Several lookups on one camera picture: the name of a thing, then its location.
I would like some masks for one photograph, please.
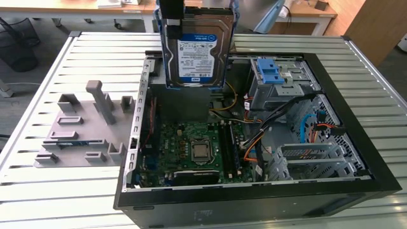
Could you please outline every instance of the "wooden desk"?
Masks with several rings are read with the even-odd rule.
[[[298,4],[292,3],[289,29],[285,31],[288,17],[278,17],[269,34],[281,34],[285,31],[285,34],[322,36],[330,19],[336,18],[337,14],[329,6],[324,11],[314,9],[316,0],[309,2],[310,5],[306,4],[306,1],[300,1]]]
[[[153,32],[152,10],[144,11],[149,0],[140,5],[97,9],[96,0],[1,0],[0,17],[141,19],[145,32]]]

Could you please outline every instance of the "sticker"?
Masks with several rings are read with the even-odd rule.
[[[214,57],[210,50],[216,47],[213,34],[185,33],[177,40],[178,76],[184,82],[208,82],[213,76]]]
[[[141,13],[138,10],[122,10],[122,13]]]
[[[57,142],[55,144],[59,146],[71,146],[73,145],[70,142]]]
[[[249,111],[249,102],[244,102],[244,110]]]
[[[256,172],[260,176],[262,175],[262,169],[260,168],[258,165],[256,165]]]
[[[281,76],[281,77],[292,77],[292,76],[290,76],[290,73],[280,73],[280,76]]]
[[[202,221],[204,219],[209,218],[209,216],[213,214],[212,210],[197,210],[193,211],[193,220],[194,221]]]

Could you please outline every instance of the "chair wheel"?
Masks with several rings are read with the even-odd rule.
[[[121,30],[121,25],[118,23],[114,24],[117,30]]]

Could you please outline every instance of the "mesh trash can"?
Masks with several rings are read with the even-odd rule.
[[[33,47],[39,43],[37,33],[31,27],[30,21],[27,18],[23,20],[3,20],[0,19],[0,24],[5,31],[21,41],[26,47]]]
[[[26,43],[15,40],[7,31],[0,31],[0,58],[15,72],[26,72],[38,64]]]

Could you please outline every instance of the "blue drive bracket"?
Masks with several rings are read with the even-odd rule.
[[[257,70],[261,74],[264,84],[282,84],[285,82],[280,76],[278,67],[272,59],[257,59]]]

